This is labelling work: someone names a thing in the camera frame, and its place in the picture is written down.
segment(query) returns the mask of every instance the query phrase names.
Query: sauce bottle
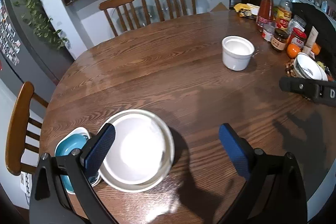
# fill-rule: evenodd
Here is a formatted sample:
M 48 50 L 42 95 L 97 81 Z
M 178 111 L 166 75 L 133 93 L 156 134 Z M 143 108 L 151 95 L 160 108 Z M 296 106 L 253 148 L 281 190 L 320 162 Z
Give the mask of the sauce bottle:
M 273 0 L 261 0 L 260 8 L 257 17 L 257 29 L 261 32 L 264 24 L 273 21 Z
M 288 23 L 292 17 L 292 2 L 291 0 L 281 0 L 278 5 L 278 13 L 276 17 L 277 27 L 287 31 Z

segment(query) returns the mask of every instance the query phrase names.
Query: red lid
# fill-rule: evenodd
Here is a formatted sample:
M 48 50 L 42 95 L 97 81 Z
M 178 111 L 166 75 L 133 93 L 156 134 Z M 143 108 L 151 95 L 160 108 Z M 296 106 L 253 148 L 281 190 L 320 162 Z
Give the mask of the red lid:
M 298 28 L 293 28 L 293 33 L 295 33 L 300 38 L 303 38 L 303 39 L 307 38 L 307 35 Z

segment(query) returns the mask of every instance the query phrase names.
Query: red sauce bottle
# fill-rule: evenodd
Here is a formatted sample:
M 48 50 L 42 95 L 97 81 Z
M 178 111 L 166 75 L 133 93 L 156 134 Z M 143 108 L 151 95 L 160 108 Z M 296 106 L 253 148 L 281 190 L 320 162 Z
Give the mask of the red sauce bottle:
M 273 21 L 273 0 L 261 0 L 260 8 L 257 16 L 257 28 L 261 32 L 264 24 Z

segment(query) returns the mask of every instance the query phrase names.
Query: plastic bottle with yellow cap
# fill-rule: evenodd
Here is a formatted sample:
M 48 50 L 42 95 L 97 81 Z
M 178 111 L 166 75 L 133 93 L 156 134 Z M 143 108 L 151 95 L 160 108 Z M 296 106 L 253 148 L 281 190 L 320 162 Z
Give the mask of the plastic bottle with yellow cap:
M 281 0 L 276 17 L 277 28 L 287 31 L 288 23 L 292 18 L 292 0 Z

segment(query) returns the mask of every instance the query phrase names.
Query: blue gripper pad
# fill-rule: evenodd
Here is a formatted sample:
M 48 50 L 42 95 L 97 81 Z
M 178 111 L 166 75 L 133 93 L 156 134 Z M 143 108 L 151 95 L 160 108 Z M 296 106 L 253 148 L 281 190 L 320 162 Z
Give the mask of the blue gripper pad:
M 116 130 L 110 123 L 106 123 L 96 136 L 89 139 L 83 148 L 81 164 L 86 178 L 97 174 L 106 154 L 116 138 Z
M 246 140 L 240 138 L 228 123 L 219 127 L 219 139 L 238 175 L 248 180 L 254 158 L 253 148 Z

